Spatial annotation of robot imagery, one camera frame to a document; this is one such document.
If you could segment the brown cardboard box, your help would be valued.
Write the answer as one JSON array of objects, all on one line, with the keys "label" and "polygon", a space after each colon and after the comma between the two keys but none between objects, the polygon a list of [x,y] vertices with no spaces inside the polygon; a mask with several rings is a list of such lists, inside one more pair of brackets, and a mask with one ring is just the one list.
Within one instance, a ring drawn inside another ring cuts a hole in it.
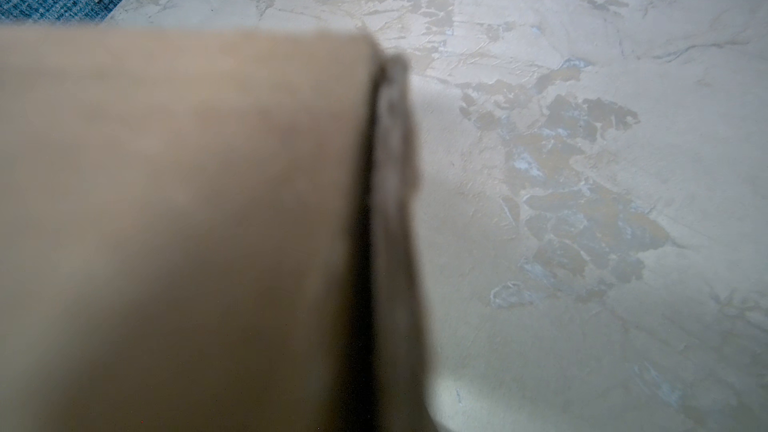
[{"label": "brown cardboard box", "polygon": [[1,29],[5,431],[432,431],[409,64]]}]

